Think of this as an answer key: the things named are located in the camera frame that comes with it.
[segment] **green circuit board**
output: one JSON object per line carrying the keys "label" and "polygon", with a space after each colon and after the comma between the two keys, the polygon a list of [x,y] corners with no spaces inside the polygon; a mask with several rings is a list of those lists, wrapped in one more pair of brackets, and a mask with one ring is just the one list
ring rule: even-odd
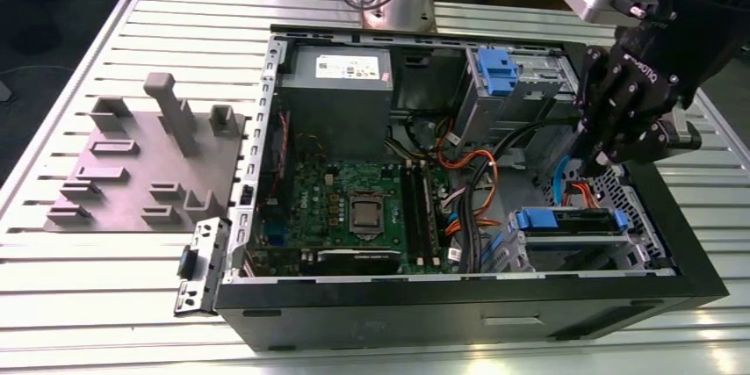
{"label": "green circuit board", "polygon": [[[442,169],[430,171],[430,183],[439,189],[446,187],[447,175]],[[294,174],[294,194],[291,216],[284,231],[284,245],[276,251],[275,275],[295,276],[294,252],[299,249],[388,249],[400,253],[400,272],[426,274],[446,272],[443,265],[444,251],[438,245],[438,236],[444,232],[436,226],[436,238],[431,248],[439,258],[439,265],[432,262],[418,265],[408,255],[408,234],[404,223],[402,198],[400,166],[380,163],[324,163],[306,162],[298,164]],[[368,238],[351,232],[351,199],[371,196],[382,201],[382,234]],[[266,231],[279,227],[266,227]]]}

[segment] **open computer tower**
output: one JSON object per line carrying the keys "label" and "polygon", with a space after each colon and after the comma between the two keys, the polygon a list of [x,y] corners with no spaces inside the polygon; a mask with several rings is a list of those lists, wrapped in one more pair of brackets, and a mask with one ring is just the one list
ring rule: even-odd
{"label": "open computer tower", "polygon": [[[595,338],[727,295],[654,165],[582,180],[560,164],[571,125],[498,158],[484,216],[500,226],[483,223],[479,265],[460,269],[466,172],[436,152],[451,162],[575,116],[586,46],[272,31],[239,200],[196,227],[176,315],[222,315],[254,350],[351,349]],[[562,206],[556,177],[593,196]]]}

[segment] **cpu socket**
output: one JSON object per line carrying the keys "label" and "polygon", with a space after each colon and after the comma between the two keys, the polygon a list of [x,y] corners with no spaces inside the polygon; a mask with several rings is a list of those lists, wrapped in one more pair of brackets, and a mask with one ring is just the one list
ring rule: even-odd
{"label": "cpu socket", "polygon": [[350,196],[350,232],[364,241],[371,241],[386,229],[382,195]]}

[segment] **table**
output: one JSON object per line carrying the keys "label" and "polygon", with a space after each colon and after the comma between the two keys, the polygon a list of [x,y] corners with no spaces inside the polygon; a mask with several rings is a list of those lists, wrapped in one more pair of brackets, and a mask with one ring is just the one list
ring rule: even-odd
{"label": "table", "polygon": [[[560,11],[438,3],[436,15],[440,32],[611,43],[610,28]],[[595,341],[256,355],[218,317],[172,317],[191,234],[45,233],[44,214],[93,128],[85,112],[96,98],[124,96],[131,110],[156,111],[141,80],[165,71],[194,112],[228,104],[252,113],[274,23],[359,25],[339,0],[117,2],[0,191],[1,368],[215,375],[750,371],[750,155],[703,93],[689,110],[703,147],[662,161],[659,171],[731,296]]]}

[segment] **blue plastic latch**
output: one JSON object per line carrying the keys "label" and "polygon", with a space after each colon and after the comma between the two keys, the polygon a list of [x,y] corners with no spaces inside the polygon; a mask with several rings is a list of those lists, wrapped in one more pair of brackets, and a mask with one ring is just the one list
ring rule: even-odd
{"label": "blue plastic latch", "polygon": [[518,84],[518,67],[504,50],[480,48],[478,66],[487,80],[487,91],[494,97],[506,97],[514,93]]}
{"label": "blue plastic latch", "polygon": [[528,221],[528,216],[526,215],[524,211],[515,213],[515,219],[518,220],[518,229],[523,230],[531,226],[531,222]]}
{"label": "blue plastic latch", "polygon": [[630,225],[629,215],[622,210],[614,210],[614,220],[618,223],[621,231],[627,230]]}
{"label": "blue plastic latch", "polygon": [[552,210],[523,210],[531,228],[558,228]]}

